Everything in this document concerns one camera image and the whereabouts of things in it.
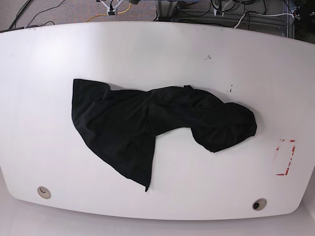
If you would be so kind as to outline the black t-shirt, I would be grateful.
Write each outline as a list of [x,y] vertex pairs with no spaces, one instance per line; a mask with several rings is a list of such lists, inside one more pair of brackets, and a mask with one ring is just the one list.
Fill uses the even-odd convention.
[[248,108],[224,103],[189,85],[112,90],[107,83],[75,79],[71,117],[95,155],[146,189],[157,136],[189,128],[198,144],[215,153],[254,136],[257,130]]

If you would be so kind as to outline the right table grommet hole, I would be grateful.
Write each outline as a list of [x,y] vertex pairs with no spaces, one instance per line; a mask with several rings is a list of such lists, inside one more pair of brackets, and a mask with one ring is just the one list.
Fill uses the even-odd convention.
[[263,210],[267,205],[267,200],[264,198],[257,199],[253,204],[252,204],[252,209],[255,211],[260,211]]

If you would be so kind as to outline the aluminium frame stand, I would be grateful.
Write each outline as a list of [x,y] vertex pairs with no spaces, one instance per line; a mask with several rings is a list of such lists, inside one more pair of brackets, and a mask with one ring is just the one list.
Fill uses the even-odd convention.
[[157,0],[155,2],[157,21],[172,22],[175,19],[175,7],[177,0]]

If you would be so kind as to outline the left table grommet hole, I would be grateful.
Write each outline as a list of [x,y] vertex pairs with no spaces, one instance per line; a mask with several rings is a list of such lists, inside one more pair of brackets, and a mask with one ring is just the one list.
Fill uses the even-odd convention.
[[44,198],[44,199],[50,199],[51,198],[51,192],[46,187],[43,187],[43,186],[38,187],[37,192],[38,192],[39,196]]

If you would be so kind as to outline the table grommet hole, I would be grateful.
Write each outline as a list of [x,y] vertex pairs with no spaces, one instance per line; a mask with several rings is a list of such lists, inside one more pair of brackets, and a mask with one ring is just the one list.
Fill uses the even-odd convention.
[[267,205],[267,200],[264,198],[257,199],[253,204],[252,204],[252,209],[255,211],[260,211],[263,210]]
[[37,192],[38,192],[39,196],[44,198],[44,199],[50,199],[51,198],[51,192],[46,187],[43,187],[43,186],[38,187]]

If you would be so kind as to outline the red tape rectangle marking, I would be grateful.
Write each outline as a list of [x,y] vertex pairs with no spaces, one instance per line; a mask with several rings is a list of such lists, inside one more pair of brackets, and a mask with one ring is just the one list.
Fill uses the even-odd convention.
[[294,156],[295,140],[280,139],[276,148],[273,172],[276,176],[286,176]]

